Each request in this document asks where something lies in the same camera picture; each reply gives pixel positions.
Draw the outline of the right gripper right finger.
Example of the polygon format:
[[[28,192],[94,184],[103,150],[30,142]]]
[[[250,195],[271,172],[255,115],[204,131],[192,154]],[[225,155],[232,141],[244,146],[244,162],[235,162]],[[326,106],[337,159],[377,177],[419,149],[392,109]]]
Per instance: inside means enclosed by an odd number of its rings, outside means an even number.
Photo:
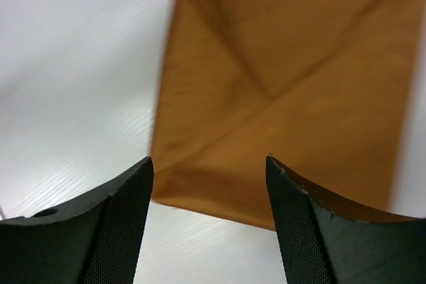
[[[266,185],[288,283],[425,282],[425,219],[349,200],[272,156]]]

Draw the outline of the brown cloth napkin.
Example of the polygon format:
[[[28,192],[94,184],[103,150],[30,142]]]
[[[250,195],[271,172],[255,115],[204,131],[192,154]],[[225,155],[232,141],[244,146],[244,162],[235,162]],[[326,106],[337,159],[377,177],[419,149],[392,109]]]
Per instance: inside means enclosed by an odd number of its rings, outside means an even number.
[[[265,159],[387,209],[425,0],[176,0],[154,201],[273,229]]]

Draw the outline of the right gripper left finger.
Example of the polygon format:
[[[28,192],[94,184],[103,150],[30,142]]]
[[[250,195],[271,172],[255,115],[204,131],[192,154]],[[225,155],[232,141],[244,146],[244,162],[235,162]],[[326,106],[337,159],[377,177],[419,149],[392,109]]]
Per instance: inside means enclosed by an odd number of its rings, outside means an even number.
[[[1,221],[1,282],[133,283],[154,181],[145,157],[31,217]]]

